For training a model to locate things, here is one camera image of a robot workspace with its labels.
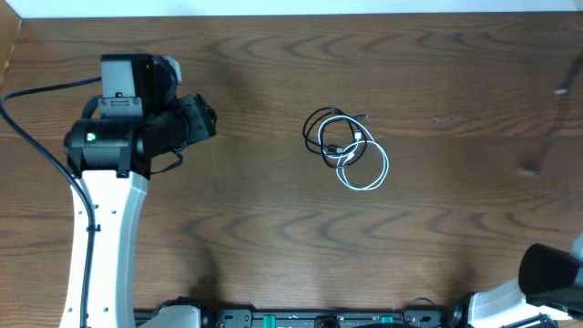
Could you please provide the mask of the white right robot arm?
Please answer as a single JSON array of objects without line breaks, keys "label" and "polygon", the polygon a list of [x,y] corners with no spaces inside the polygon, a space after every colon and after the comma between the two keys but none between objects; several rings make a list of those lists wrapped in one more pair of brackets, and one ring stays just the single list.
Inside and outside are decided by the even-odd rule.
[{"label": "white right robot arm", "polygon": [[582,319],[582,238],[569,251],[535,243],[518,276],[493,290],[471,295],[459,327],[557,327]]}]

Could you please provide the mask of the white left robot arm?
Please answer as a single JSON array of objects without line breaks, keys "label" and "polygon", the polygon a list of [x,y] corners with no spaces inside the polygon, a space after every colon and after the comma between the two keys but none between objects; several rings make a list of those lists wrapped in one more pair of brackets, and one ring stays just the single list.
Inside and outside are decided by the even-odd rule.
[{"label": "white left robot arm", "polygon": [[63,327],[132,327],[140,213],[159,155],[176,156],[216,133],[217,114],[202,95],[174,98],[156,113],[92,117],[92,97],[66,134],[74,193],[74,237]]}]

